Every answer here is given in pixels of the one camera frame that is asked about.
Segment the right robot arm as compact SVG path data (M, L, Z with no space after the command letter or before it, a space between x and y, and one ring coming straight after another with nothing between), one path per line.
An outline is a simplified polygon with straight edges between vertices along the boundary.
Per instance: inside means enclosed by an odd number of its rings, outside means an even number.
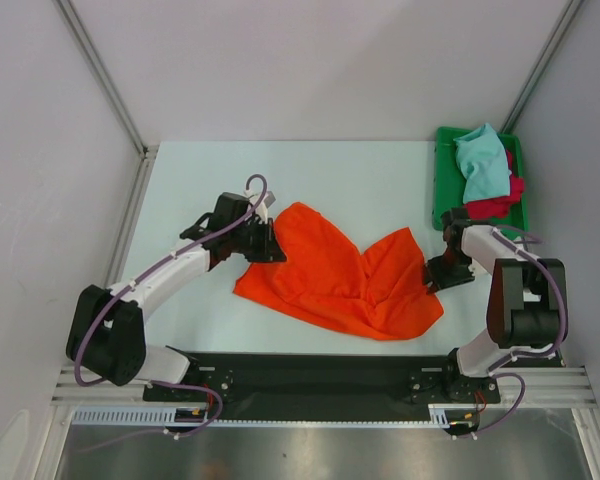
M490 275L485 329L448 355L443 393L464 401L477 379L494 378L521 358L555 355L568 334L566 274L562 261L527 250L541 240L511 225L474 220L467 209L442 215L445 251L427 260L423 285L429 294L469 284L476 267Z

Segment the orange t shirt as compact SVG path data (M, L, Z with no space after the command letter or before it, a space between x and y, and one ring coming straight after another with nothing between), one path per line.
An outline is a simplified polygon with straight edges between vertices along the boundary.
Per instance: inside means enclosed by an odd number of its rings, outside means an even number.
M274 221L287 259L254 263L235 295L331 331L378 341L424 335L444 314L423 283L424 255L409 228L365 251L332 222L296 202Z

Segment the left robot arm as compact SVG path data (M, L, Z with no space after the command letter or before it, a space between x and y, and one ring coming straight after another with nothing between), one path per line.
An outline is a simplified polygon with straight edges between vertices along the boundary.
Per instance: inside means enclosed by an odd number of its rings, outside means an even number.
M66 345L76 382L124 386L139 380L165 384L182 400L194 397L201 376L190 368L191 357L148 344L145 326L172 296L233 254L250 263L285 261L268 215L274 201L270 191L223 193L213 211L182 231L174 248L146 271L106 288L86 287Z

